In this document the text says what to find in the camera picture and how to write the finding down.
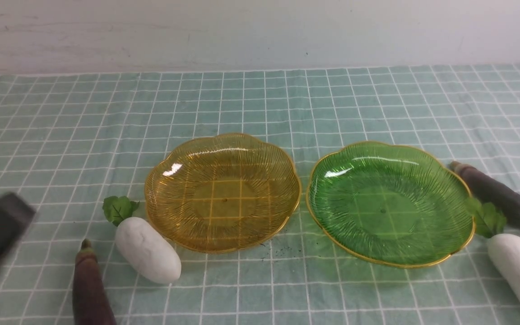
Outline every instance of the glass dish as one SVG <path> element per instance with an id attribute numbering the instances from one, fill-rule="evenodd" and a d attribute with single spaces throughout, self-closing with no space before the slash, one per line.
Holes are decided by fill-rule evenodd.
<path id="1" fill-rule="evenodd" d="M 417 148 L 357 142 L 323 157 L 310 175 L 309 211 L 324 233 L 364 260 L 435 265 L 468 244 L 467 185 Z"/>
<path id="2" fill-rule="evenodd" d="M 225 253 L 262 243 L 298 207 L 301 183 L 281 148 L 246 134 L 181 144 L 148 175 L 153 228 L 179 245 Z"/>

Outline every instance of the purple eggplant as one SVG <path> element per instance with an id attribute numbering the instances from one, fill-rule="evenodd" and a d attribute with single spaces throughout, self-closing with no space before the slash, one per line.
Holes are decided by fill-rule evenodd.
<path id="1" fill-rule="evenodd" d="M 76 256 L 73 291 L 75 325 L 116 325 L 103 288 L 97 257 L 88 239 Z"/>
<path id="2" fill-rule="evenodd" d="M 475 197 L 483 203 L 493 203 L 506 216 L 510 226 L 520 229 L 519 193 L 471 165 L 453 161 L 450 168 L 467 184 Z"/>

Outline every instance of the wall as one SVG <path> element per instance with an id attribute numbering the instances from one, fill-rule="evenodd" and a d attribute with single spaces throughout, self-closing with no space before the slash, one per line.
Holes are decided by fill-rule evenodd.
<path id="1" fill-rule="evenodd" d="M 520 0 L 0 0 L 0 74 L 520 61 Z"/>

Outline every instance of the green checkered tablecloth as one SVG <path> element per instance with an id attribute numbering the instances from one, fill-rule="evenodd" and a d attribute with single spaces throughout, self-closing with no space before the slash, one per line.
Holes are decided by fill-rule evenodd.
<path id="1" fill-rule="evenodd" d="M 73 323 L 84 237 L 120 324 L 520 325 L 482 239 L 437 267 L 382 267 L 335 247 L 304 201 L 262 245 L 176 247 L 177 282 L 139 277 L 114 249 L 103 198 L 143 201 L 147 173 L 172 149 L 225 132 L 282 147 L 304 188 L 319 157 L 368 139 L 473 164 L 520 191 L 520 64 L 0 76 L 0 193 L 39 210 L 2 271 L 0 325 Z"/>

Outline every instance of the green leaf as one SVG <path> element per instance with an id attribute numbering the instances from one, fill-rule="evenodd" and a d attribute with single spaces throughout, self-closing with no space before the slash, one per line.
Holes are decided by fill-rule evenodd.
<path id="1" fill-rule="evenodd" d="M 469 198 L 466 202 L 467 211 L 474 216 L 475 234 L 485 238 L 501 234 L 507 224 L 505 216 L 497 211 L 491 202 L 481 204 L 475 198 Z"/>
<path id="2" fill-rule="evenodd" d="M 467 211 L 469 214 L 478 214 L 481 210 L 481 201 L 477 200 L 474 197 L 469 197 L 466 201 Z"/>
<path id="3" fill-rule="evenodd" d="M 132 201 L 132 212 L 138 210 L 138 208 L 140 207 L 140 202 L 134 202 Z"/>
<path id="4" fill-rule="evenodd" d="M 132 216 L 138 206 L 139 202 L 132 202 L 128 197 L 111 196 L 103 200 L 102 209 L 106 219 L 117 227 Z"/>
<path id="5" fill-rule="evenodd" d="M 502 234 L 507 224 L 507 218 L 504 216 L 503 212 L 498 212 L 499 220 L 497 220 L 497 228 L 495 229 L 496 234 Z"/>
<path id="6" fill-rule="evenodd" d="M 475 222 L 477 224 L 475 232 L 485 238 L 491 238 L 495 235 L 497 229 L 497 211 L 493 203 L 488 202 L 483 204 L 481 210 L 475 215 Z"/>

